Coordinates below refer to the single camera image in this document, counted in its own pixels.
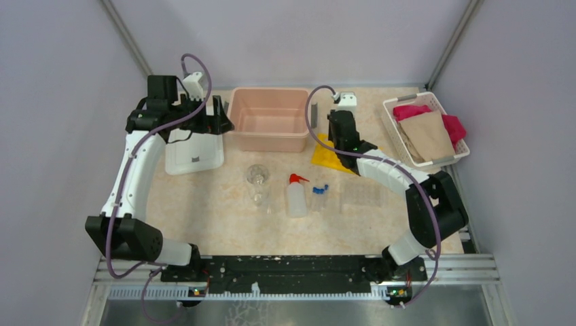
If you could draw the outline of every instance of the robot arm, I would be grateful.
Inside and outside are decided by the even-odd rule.
[[[187,84],[199,85],[199,74],[191,74],[184,79]],[[172,130],[188,130],[191,133],[222,134],[233,130],[234,126],[223,112],[219,96],[213,97],[213,106],[204,108],[190,120],[161,130],[151,135],[133,153],[133,149],[150,130],[174,122],[189,115],[201,104],[201,88],[194,90],[194,98],[180,97],[178,100],[177,78],[175,76],[151,75],[148,77],[148,96],[140,101],[138,107],[130,114],[126,124],[126,146],[122,165],[108,200],[102,207],[99,216],[86,220],[86,231],[104,255],[106,236],[113,209],[117,207],[117,219],[112,229],[112,259],[127,259],[187,266],[200,259],[198,248],[193,244],[165,239],[160,230],[145,223],[146,202],[154,169],[164,152]],[[116,204],[117,191],[120,189],[122,175],[132,156],[132,163],[127,171],[125,184],[120,194],[120,203]]]
[[[389,273],[387,276],[401,270],[402,266],[410,263],[427,249],[436,245],[433,225],[425,208],[425,199],[420,196],[412,181],[405,178],[395,168],[396,166],[401,166],[412,174],[426,193],[432,199],[437,200],[434,211],[439,225],[441,240],[458,232],[468,224],[468,215],[456,186],[448,173],[440,171],[429,175],[410,168],[400,161],[388,157],[375,145],[361,140],[359,133],[356,131],[356,123],[352,111],[348,108],[341,109],[340,103],[338,103],[338,110],[330,112],[328,120],[329,140],[334,143],[334,148],[382,158],[382,161],[390,160],[395,163],[395,165],[390,165],[369,158],[356,158],[337,153],[344,167],[349,168],[361,177],[367,177],[383,184],[406,200],[410,229],[382,252],[386,265],[384,269]]]

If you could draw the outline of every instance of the glass beaker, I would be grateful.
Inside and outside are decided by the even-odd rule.
[[[246,171],[248,181],[248,196],[256,206],[261,206],[270,197],[270,172],[261,164],[254,164]]]

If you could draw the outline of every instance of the red nozzle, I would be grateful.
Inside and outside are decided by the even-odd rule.
[[[305,178],[303,178],[303,177],[301,177],[301,176],[299,176],[299,175],[297,175],[297,174],[295,174],[295,173],[292,173],[292,174],[290,175],[290,183],[300,182],[300,180],[310,181],[310,180],[307,180],[307,179],[305,179]]]

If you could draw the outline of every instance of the pink cloth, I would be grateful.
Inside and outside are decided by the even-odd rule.
[[[428,105],[400,105],[392,110],[392,114],[396,118],[397,122],[428,112],[432,112]],[[442,122],[444,123],[446,131],[448,131],[448,136],[450,136],[452,146],[456,148],[456,144],[466,137],[466,129],[464,129],[464,126],[462,126],[460,120],[455,115],[443,114]]]

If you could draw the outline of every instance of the pink plastic tub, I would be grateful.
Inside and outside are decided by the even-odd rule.
[[[236,88],[228,117],[243,151],[303,151],[308,138],[304,88]]]

